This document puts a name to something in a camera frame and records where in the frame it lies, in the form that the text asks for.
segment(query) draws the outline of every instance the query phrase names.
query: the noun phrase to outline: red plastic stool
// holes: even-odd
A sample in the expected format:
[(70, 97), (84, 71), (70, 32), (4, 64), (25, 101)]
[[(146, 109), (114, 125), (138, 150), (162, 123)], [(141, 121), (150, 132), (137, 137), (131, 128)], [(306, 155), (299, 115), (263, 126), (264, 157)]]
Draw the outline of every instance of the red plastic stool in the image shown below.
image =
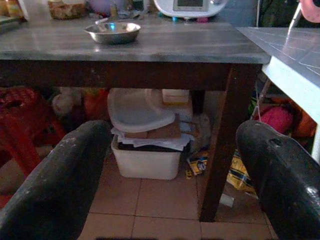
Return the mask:
[[(14, 158), (27, 177), (41, 162), (36, 147), (56, 145), (65, 134), (51, 106), (33, 89), (0, 90), (0, 168)], [(10, 197), (0, 195), (0, 208)]]

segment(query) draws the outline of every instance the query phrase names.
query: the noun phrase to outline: tile floor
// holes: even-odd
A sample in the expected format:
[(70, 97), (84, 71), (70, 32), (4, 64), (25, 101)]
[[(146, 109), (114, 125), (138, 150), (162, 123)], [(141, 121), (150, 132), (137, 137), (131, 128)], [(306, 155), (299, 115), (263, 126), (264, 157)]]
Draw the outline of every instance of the tile floor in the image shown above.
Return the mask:
[(79, 240), (267, 240), (276, 239), (258, 201), (226, 184), (233, 208), (220, 205), (216, 222), (197, 216), (201, 179), (186, 179), (181, 163), (174, 180), (122, 177), (113, 156), (106, 160), (100, 184)]

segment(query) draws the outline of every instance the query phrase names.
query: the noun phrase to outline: wall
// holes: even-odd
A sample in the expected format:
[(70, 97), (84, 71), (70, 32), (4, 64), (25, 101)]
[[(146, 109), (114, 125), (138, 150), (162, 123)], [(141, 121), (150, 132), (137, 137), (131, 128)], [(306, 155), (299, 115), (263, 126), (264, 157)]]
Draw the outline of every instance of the wall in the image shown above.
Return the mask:
[(257, 2), (258, 0), (229, 0), (218, 17), (236, 27), (254, 27)]

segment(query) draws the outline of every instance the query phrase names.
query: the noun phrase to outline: countertop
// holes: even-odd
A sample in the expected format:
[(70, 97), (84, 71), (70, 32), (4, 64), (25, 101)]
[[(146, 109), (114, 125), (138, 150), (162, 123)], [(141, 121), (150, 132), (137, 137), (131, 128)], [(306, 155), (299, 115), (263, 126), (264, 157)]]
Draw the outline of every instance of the countertop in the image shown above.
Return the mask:
[(267, 64), (270, 56), (223, 22), (172, 22), (155, 15), (141, 25), (135, 42), (95, 43), (84, 28), (94, 19), (47, 20), (0, 34), (0, 60), (135, 61)]
[(262, 71), (320, 124), (320, 29), (237, 29), (271, 55)]

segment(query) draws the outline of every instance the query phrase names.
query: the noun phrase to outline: wooden table leg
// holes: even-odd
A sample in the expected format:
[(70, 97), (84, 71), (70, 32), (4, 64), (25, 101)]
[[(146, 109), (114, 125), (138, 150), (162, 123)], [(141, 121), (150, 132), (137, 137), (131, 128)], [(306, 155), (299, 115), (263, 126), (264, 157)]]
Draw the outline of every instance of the wooden table leg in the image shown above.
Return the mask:
[(236, 130), (248, 106), (260, 65), (233, 64), (222, 101), (221, 118), (212, 130), (210, 155), (199, 195), (199, 220), (213, 222), (236, 149)]

